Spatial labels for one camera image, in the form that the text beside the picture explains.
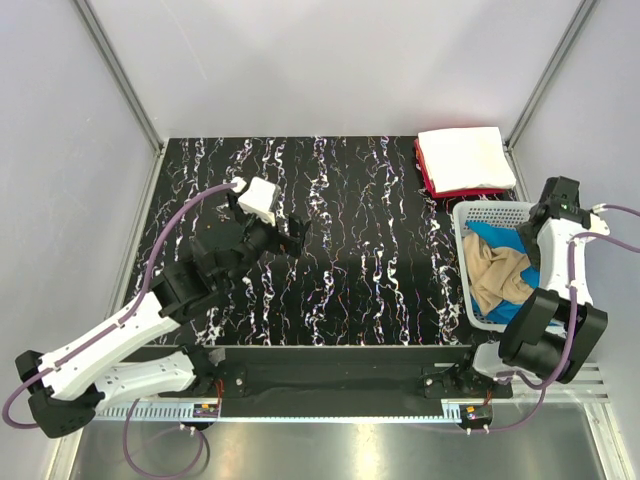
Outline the left aluminium frame post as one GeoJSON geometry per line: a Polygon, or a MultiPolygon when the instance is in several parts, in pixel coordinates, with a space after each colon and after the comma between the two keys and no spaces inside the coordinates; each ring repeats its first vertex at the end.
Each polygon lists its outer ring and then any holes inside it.
{"type": "Polygon", "coordinates": [[[87,0],[71,0],[71,4],[78,13],[82,24],[91,37],[99,56],[112,76],[147,143],[158,154],[164,146],[164,140],[158,134],[147,114],[91,2],[87,0]]]}

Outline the white plastic laundry basket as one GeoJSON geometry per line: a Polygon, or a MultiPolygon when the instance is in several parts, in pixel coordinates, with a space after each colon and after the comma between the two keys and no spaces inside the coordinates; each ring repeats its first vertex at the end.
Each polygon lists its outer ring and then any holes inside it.
{"type": "Polygon", "coordinates": [[[452,225],[454,227],[455,244],[460,266],[464,304],[470,325],[478,330],[502,333],[506,328],[506,324],[493,322],[496,317],[494,313],[489,318],[485,318],[475,307],[463,249],[464,239],[474,232],[471,226],[482,223],[492,229],[508,230],[509,234],[501,233],[497,235],[496,243],[498,246],[506,246],[525,254],[516,228],[529,219],[529,211],[532,207],[533,204],[527,202],[475,200],[463,201],[453,209],[452,225]]]}

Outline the beige t shirt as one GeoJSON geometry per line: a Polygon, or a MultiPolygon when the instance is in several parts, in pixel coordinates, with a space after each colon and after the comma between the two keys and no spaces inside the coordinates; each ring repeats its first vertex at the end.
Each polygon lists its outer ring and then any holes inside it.
{"type": "Polygon", "coordinates": [[[522,278],[530,267],[526,254],[509,247],[492,248],[476,233],[463,240],[471,296],[487,317],[503,302],[522,305],[533,288],[522,278]]]}

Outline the folded white t shirt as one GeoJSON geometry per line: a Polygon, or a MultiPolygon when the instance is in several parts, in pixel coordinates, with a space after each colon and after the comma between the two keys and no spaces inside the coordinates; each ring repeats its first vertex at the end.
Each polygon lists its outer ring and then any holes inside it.
{"type": "Polygon", "coordinates": [[[437,194],[508,190],[516,177],[498,127],[446,128],[420,132],[417,153],[437,194]]]}

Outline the blue t shirt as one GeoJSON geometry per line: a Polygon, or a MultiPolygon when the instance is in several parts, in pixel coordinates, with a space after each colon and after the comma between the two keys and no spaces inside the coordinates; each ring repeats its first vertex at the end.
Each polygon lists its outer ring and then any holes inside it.
{"type": "Polygon", "coordinates": [[[514,229],[469,221],[463,252],[473,310],[506,325],[539,286],[540,273],[530,263],[514,229]]]}

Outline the aluminium frame post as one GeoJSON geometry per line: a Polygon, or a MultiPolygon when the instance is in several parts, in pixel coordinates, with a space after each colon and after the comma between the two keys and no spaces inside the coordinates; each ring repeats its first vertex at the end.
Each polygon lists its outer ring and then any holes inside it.
{"type": "Polygon", "coordinates": [[[598,0],[581,0],[559,41],[542,70],[533,90],[531,91],[523,109],[521,110],[512,130],[507,136],[504,145],[508,152],[512,152],[518,141],[524,134],[527,126],[536,113],[543,97],[551,87],[552,82],[560,73],[560,70],[568,59],[572,49],[576,45],[580,35],[586,28],[600,2],[598,0]]]}
{"type": "Polygon", "coordinates": [[[71,0],[71,4],[78,13],[82,24],[91,37],[99,56],[112,76],[147,143],[158,154],[164,146],[164,140],[158,134],[147,114],[91,2],[87,0],[71,0]]]}

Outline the aluminium rail profile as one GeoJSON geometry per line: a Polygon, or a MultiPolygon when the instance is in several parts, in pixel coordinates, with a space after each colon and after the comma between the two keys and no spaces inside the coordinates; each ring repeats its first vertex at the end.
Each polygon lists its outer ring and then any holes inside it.
{"type": "MultiPolygon", "coordinates": [[[[538,400],[540,392],[525,385],[520,378],[511,383],[512,393],[518,400],[538,400]]],[[[606,403],[608,389],[599,367],[586,364],[568,384],[554,382],[546,389],[545,401],[551,403],[606,403]]]]}

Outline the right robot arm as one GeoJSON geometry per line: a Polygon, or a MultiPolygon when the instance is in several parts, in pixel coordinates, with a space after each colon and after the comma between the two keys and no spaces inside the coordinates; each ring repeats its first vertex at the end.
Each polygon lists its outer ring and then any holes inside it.
{"type": "Polygon", "coordinates": [[[466,396],[486,389],[490,377],[504,381],[526,372],[538,389],[571,382],[603,335],[607,313],[597,309],[586,279],[585,250],[610,229],[596,213],[580,206],[580,183],[566,177],[546,180],[529,218],[516,231],[539,286],[504,329],[497,343],[477,347],[473,361],[454,371],[454,384],[466,396]]]}

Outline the right aluminium frame post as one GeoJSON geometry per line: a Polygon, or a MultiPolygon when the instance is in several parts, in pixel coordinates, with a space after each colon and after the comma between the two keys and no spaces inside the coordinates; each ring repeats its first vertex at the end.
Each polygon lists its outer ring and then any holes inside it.
{"type": "Polygon", "coordinates": [[[531,91],[523,109],[521,110],[512,130],[507,136],[504,145],[508,152],[512,152],[518,141],[524,134],[527,126],[536,113],[543,97],[551,87],[552,82],[560,73],[560,70],[568,59],[572,49],[576,45],[580,35],[586,28],[600,2],[598,0],[581,0],[559,41],[542,70],[533,90],[531,91]]]}

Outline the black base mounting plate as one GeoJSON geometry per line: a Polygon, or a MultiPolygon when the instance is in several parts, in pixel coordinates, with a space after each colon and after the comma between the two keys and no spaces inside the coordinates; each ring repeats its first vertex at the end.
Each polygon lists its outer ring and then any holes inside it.
{"type": "Polygon", "coordinates": [[[512,390],[475,372],[469,346],[199,348],[193,387],[161,398],[199,403],[222,389],[225,419],[400,421],[440,415],[444,399],[508,399],[512,390]]]}

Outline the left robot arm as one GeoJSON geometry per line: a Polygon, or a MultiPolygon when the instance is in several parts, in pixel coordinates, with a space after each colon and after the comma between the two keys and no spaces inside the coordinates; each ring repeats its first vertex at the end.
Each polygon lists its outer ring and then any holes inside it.
{"type": "Polygon", "coordinates": [[[226,300],[264,253],[300,257],[309,226],[291,215],[281,230],[254,214],[239,214],[221,232],[194,238],[190,254],[164,267],[134,300],[77,340],[49,353],[19,355],[15,364],[29,393],[32,427],[55,439],[123,402],[208,394],[218,368],[199,347],[181,347],[142,363],[124,361],[226,300]]]}

